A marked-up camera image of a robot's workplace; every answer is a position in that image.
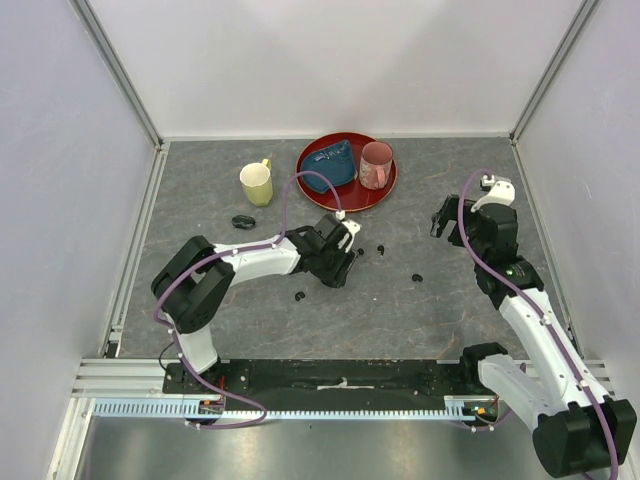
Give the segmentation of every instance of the white bracket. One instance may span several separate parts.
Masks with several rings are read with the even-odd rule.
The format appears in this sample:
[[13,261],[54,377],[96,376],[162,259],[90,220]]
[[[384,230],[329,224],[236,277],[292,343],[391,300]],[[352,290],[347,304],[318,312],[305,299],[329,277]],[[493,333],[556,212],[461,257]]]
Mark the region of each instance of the white bracket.
[[511,183],[511,179],[507,177],[499,177],[498,175],[483,175],[480,178],[480,188],[482,188],[483,191],[488,192],[496,182]]
[[550,415],[549,399],[539,383],[520,370],[509,355],[491,355],[478,363],[484,386],[498,392],[509,408],[533,431],[538,415]]
[[480,207],[489,203],[499,203],[507,207],[513,203],[516,198],[516,190],[513,188],[511,182],[508,179],[498,180],[495,176],[491,177],[491,179],[482,179],[483,186],[485,186],[485,183],[489,186],[492,182],[495,183],[491,187],[491,190],[471,207],[472,212],[476,212]]
[[218,361],[218,352],[213,346],[208,324],[193,333],[178,333],[177,335],[183,354],[189,359],[189,363],[196,372],[204,372]]
[[[359,223],[354,222],[353,220],[343,220],[342,224],[345,227],[347,227],[347,230],[351,234],[351,240],[344,247],[344,251],[345,252],[349,252],[349,251],[351,251],[351,247],[353,246],[353,242],[356,239],[356,233],[358,233],[360,231],[362,226]],[[349,238],[349,235],[345,235],[344,238],[342,240],[340,240],[340,243],[338,243],[338,248],[339,249],[342,249],[342,247],[344,246],[344,244],[346,243],[348,238]]]

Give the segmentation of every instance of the gray table surface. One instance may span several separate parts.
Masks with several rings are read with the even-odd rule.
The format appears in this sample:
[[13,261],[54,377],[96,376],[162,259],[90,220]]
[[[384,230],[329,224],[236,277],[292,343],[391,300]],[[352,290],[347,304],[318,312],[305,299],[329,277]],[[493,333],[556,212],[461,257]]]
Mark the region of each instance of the gray table surface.
[[[502,343],[514,358],[526,352],[509,325],[478,289],[461,248],[429,236],[431,214],[458,193],[471,172],[488,167],[512,179],[521,253],[537,268],[557,307],[548,267],[509,141],[504,138],[390,139],[398,182],[375,208],[353,214],[364,249],[344,288],[323,286],[310,274],[256,279],[229,291],[211,334],[227,358],[457,358],[467,345]],[[151,280],[184,242],[244,243],[280,229],[282,190],[306,140],[172,143],[126,315],[121,357],[157,356],[165,329],[151,320]],[[275,194],[267,207],[245,199],[238,174],[270,158]],[[481,193],[475,191],[476,198]],[[290,228],[314,225],[325,213],[292,188]],[[256,218],[252,231],[231,217]],[[376,251],[385,246],[384,256]],[[422,283],[411,276],[419,273]],[[302,290],[303,301],[294,295]],[[168,357],[175,353],[170,350]]]
[[[550,478],[516,417],[493,433],[476,434],[435,421],[285,420],[198,432],[181,420],[94,418],[76,475],[76,480]],[[593,478],[608,474],[600,470]],[[633,478],[627,466],[619,478]]]

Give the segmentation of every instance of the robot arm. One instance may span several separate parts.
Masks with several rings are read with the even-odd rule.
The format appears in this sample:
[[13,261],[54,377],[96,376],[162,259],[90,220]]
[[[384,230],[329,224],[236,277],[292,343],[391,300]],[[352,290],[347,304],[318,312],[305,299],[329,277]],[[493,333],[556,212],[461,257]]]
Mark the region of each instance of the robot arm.
[[[542,280],[518,255],[517,214],[510,207],[515,192],[511,182],[485,177],[481,186],[488,190],[487,195],[478,201],[465,200],[463,207],[469,243],[487,265],[533,299],[545,316],[540,319],[523,298],[476,265],[478,286],[518,335],[540,383],[522,372],[498,344],[465,348],[461,363],[469,372],[467,381],[494,391],[524,421],[533,434],[538,458],[556,478],[610,464],[602,427],[583,391],[583,387],[590,387],[613,434],[618,461],[624,462],[636,424],[633,407],[627,400],[610,398],[589,372],[558,322]],[[457,196],[449,196],[432,217],[432,236],[440,237],[449,221],[457,221],[458,202]],[[448,240],[463,246],[457,225]],[[563,356],[557,340],[569,352],[573,365]],[[581,372],[582,381],[576,380],[572,366]]]
[[[309,272],[331,288],[342,287],[356,259],[351,251],[360,225],[325,215],[315,227],[305,226],[260,242],[238,245],[209,243],[203,236],[189,239],[151,283],[160,298],[184,271],[200,260],[223,251],[237,252],[219,258],[196,271],[202,277],[188,277],[169,295],[163,305],[176,328],[183,354],[196,372],[218,363],[218,354],[209,332],[209,322],[227,290],[240,283],[267,275]],[[242,251],[243,247],[271,244],[271,248]]]

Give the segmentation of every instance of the black object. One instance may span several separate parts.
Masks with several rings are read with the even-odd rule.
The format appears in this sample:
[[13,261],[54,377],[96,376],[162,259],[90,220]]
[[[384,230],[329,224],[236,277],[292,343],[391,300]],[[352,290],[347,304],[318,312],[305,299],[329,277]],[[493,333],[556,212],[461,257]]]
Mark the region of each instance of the black object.
[[[200,375],[217,386],[224,376],[225,390],[280,411],[443,410],[445,395],[494,395],[481,385],[465,383],[461,368],[437,360],[233,359]],[[350,386],[373,388],[318,390],[345,380]],[[202,395],[207,389],[175,362],[167,366],[162,392]],[[226,408],[255,410],[229,397]]]
[[[607,397],[600,406],[611,428],[618,464],[629,451],[636,412],[628,400]],[[540,415],[533,431],[533,446],[549,475],[560,478],[611,465],[604,433],[593,406],[569,404],[569,410],[549,417]]]
[[[448,240],[453,245],[462,247],[464,245],[457,221],[459,200],[457,195],[449,195],[442,208],[431,217],[431,236],[442,236],[447,223],[454,221],[455,226]],[[518,255],[516,211],[506,205],[489,203],[472,212],[471,207],[474,203],[473,200],[465,200],[463,208],[465,233],[473,251],[483,262],[522,290],[537,288],[542,291],[544,283],[535,268],[524,257]],[[500,307],[505,296],[515,296],[513,290],[496,281],[479,265],[475,266],[474,271],[478,286],[489,296],[496,309]]]
[[347,227],[333,214],[326,214],[315,227],[289,230],[287,239],[293,243],[301,258],[291,274],[310,272],[331,288],[340,288],[356,261],[355,252],[345,252],[339,245],[348,244],[353,237]]
[[256,219],[249,215],[236,215],[231,219],[231,225],[242,230],[251,230],[256,226]]
[[104,352],[104,358],[116,358],[117,353],[118,353],[118,343],[108,342],[107,348]]
[[480,375],[478,374],[478,362],[491,355],[507,355],[509,352],[498,342],[481,343],[471,347],[465,347],[460,356],[461,380],[470,385],[479,385]]
[[[203,236],[190,238],[151,282],[155,297],[159,299],[182,272],[213,253],[214,246]],[[205,275],[199,282],[186,278],[162,306],[182,334],[198,331],[209,323],[236,274],[233,266],[220,258],[196,272]]]

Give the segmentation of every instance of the round red tray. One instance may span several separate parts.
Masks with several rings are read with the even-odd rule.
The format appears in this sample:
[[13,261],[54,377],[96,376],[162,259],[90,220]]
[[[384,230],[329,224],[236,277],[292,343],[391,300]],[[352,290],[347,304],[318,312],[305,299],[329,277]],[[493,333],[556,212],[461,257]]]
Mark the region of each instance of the round red tray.
[[[358,172],[360,170],[362,148],[367,143],[375,142],[375,139],[367,135],[362,135],[360,133],[340,132],[325,135],[324,137],[320,137],[307,145],[307,148],[302,151],[302,153],[300,154],[300,158],[298,158],[298,163],[296,164],[296,173],[300,171],[300,165],[302,165],[302,161],[311,152],[321,150],[328,147],[329,145],[333,145],[334,143],[338,143],[343,140],[349,140],[349,143],[351,144],[351,150],[353,150],[353,156],[356,161],[356,172]],[[336,187],[336,191],[338,192],[340,201],[342,202],[342,208],[346,212],[359,212],[361,210],[366,210],[367,208],[371,208],[377,205],[382,200],[384,200],[386,196],[389,195],[389,193],[391,193],[391,190],[393,190],[393,187],[396,184],[397,178],[398,169],[394,160],[391,164],[389,181],[384,188],[381,188],[379,190],[369,190],[368,188],[364,188],[360,183],[360,180],[358,180],[357,178],[347,183],[346,185]],[[316,205],[326,208],[327,210],[336,210],[336,201],[333,198],[331,190],[326,193],[314,192],[302,181],[302,178],[298,177],[297,180],[302,193],[304,193],[309,200],[311,200]]]

